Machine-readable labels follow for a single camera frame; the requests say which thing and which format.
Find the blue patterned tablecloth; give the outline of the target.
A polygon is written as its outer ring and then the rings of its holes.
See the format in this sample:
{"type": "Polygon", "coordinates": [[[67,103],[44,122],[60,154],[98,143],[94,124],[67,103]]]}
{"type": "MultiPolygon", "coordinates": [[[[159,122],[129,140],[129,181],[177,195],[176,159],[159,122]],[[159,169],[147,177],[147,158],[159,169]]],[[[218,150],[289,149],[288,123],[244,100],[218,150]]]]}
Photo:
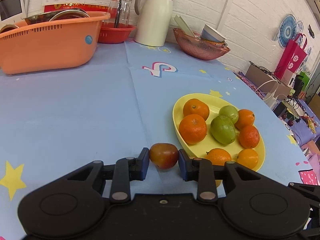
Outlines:
{"type": "Polygon", "coordinates": [[[1,236],[23,238],[18,204],[42,185],[94,160],[114,164],[157,142],[178,145],[172,108],[191,93],[255,114],[266,149],[261,174],[285,185],[314,182],[287,128],[229,66],[173,44],[101,44],[78,68],[1,74],[1,236]]]}

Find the steel bowl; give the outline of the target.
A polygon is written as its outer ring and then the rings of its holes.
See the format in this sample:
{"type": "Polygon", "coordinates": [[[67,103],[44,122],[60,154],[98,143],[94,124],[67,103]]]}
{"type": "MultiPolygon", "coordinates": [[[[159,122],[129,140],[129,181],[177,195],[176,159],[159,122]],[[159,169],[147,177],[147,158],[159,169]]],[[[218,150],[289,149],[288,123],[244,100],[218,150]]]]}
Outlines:
{"type": "Polygon", "coordinates": [[[28,18],[25,18],[27,25],[37,24],[42,22],[50,22],[56,20],[67,20],[73,18],[86,18],[89,17],[88,13],[83,9],[74,8],[74,9],[63,9],[51,12],[44,12],[38,15],[33,15],[28,18]]]}

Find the green lime large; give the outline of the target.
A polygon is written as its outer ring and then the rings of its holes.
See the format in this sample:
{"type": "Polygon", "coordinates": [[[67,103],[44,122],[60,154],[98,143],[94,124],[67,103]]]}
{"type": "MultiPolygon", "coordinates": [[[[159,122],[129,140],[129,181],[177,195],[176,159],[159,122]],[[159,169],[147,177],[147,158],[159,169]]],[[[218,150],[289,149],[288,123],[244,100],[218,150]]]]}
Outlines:
{"type": "Polygon", "coordinates": [[[231,119],[218,115],[210,123],[212,136],[221,144],[229,145],[235,141],[236,132],[231,119]]]}

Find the green lime small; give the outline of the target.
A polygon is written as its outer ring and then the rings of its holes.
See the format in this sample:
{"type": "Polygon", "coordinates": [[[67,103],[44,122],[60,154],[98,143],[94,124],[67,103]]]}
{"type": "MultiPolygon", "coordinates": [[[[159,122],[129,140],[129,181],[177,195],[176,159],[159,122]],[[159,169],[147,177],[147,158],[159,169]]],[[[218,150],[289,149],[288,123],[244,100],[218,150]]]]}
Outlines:
{"type": "Polygon", "coordinates": [[[226,105],[220,108],[219,115],[230,118],[233,124],[239,120],[238,110],[232,105],[226,105]]]}

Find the blue white ceramic bowl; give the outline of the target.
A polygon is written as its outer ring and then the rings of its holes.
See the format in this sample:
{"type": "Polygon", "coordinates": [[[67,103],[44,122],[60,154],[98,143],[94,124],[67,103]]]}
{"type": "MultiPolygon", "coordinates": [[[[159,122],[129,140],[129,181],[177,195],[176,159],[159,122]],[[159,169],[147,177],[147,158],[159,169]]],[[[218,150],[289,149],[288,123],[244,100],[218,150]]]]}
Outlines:
{"type": "Polygon", "coordinates": [[[216,29],[207,24],[205,24],[204,28],[202,29],[201,38],[213,42],[224,42],[226,39],[216,29]]]}

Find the red plastic basket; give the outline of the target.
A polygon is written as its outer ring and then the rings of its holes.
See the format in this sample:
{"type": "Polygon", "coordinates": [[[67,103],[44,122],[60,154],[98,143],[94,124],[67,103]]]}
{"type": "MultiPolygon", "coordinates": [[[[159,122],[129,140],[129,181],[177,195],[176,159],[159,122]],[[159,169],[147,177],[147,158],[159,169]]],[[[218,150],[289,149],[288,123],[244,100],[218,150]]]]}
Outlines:
{"type": "Polygon", "coordinates": [[[135,30],[134,25],[120,24],[118,28],[113,27],[113,23],[103,23],[98,38],[99,43],[118,44],[123,43],[129,38],[132,31],[135,30]]]}

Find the cardboard box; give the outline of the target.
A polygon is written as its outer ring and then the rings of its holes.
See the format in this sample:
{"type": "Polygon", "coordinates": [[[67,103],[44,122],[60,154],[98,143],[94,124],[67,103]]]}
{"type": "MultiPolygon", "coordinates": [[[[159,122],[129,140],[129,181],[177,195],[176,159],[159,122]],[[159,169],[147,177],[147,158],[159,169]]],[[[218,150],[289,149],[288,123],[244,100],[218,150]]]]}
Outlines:
{"type": "Polygon", "coordinates": [[[264,67],[258,67],[253,62],[250,62],[250,66],[245,74],[245,77],[251,81],[254,85],[259,87],[259,91],[265,94],[275,92],[274,96],[278,99],[285,99],[291,88],[283,84],[277,77],[269,72],[264,67]]]}

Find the pink gift bag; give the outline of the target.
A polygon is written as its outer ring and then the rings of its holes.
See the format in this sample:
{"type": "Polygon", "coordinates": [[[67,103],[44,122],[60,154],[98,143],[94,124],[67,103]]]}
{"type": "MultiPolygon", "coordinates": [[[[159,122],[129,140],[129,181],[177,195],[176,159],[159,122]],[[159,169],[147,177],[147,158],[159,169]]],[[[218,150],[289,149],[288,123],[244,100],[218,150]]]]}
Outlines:
{"type": "Polygon", "coordinates": [[[306,52],[304,49],[308,43],[308,39],[305,34],[298,33],[294,40],[290,39],[281,59],[274,71],[274,75],[278,79],[282,79],[285,70],[289,70],[294,73],[302,64],[303,60],[306,58],[306,52]],[[304,41],[303,46],[301,47],[297,40],[301,38],[304,41]]]}

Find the white thermos jug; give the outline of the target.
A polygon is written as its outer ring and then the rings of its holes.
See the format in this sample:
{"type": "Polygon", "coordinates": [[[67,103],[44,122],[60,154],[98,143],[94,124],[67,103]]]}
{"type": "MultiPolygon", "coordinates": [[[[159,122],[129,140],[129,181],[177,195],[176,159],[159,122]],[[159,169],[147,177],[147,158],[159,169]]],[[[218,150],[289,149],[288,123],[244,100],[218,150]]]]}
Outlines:
{"type": "Polygon", "coordinates": [[[150,47],[165,44],[173,11],[173,0],[135,0],[138,15],[134,41],[150,47]]]}

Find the orange plastic basket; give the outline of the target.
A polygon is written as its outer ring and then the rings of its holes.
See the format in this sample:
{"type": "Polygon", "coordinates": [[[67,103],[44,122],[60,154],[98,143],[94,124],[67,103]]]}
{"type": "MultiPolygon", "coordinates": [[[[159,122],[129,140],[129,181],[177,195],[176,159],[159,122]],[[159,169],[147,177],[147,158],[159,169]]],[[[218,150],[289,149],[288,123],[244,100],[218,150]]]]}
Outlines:
{"type": "Polygon", "coordinates": [[[101,25],[110,14],[89,11],[88,17],[48,21],[1,33],[1,70],[23,74],[79,67],[95,53],[101,25]]]}

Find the yellow plastic plate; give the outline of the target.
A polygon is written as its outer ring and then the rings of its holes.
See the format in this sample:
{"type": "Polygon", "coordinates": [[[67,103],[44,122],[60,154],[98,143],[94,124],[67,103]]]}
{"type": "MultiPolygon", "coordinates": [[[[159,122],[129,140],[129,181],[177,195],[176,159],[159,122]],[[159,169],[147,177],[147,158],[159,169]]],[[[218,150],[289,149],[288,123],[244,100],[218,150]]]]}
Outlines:
{"type": "Polygon", "coordinates": [[[248,109],[237,109],[208,94],[187,94],[175,102],[172,120],[180,144],[191,157],[219,165],[234,160],[254,171],[264,163],[264,141],[248,109]]]}

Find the green plate in bowl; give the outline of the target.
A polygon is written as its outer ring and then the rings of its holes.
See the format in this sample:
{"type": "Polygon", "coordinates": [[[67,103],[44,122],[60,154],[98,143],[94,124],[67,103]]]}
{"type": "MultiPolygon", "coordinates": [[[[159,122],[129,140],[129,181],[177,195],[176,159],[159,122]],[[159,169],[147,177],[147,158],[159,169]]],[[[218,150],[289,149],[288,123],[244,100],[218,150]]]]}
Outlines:
{"type": "Polygon", "coordinates": [[[174,20],[185,35],[191,36],[193,38],[196,37],[193,31],[190,29],[189,25],[187,25],[187,23],[180,15],[175,15],[174,20]]]}

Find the glass pitcher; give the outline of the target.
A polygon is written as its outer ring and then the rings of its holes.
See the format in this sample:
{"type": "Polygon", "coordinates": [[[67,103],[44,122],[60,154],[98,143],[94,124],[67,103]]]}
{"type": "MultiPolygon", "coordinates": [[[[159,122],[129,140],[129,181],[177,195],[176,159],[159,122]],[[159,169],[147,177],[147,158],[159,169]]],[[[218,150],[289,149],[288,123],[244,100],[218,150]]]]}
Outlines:
{"type": "Polygon", "coordinates": [[[107,25],[111,28],[125,28],[129,25],[132,0],[111,0],[108,7],[110,18],[107,25]]]}

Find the white power strip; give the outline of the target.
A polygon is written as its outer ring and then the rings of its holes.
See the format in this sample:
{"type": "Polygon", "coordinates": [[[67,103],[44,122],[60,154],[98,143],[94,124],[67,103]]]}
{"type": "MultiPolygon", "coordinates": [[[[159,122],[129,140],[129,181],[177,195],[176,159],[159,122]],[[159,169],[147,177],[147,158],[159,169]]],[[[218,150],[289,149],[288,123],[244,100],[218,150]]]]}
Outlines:
{"type": "Polygon", "coordinates": [[[271,109],[273,110],[276,106],[277,97],[274,97],[274,93],[267,93],[266,96],[263,99],[263,102],[271,109]]]}

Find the dark red brown tomato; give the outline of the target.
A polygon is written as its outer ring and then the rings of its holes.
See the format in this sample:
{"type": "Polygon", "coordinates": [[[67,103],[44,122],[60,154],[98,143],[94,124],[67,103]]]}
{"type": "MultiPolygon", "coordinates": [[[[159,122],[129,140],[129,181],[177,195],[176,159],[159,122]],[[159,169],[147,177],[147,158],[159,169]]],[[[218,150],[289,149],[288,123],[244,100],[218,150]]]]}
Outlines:
{"type": "Polygon", "coordinates": [[[167,170],[176,165],[178,149],[173,144],[156,143],[149,150],[149,158],[158,168],[167,170]]]}

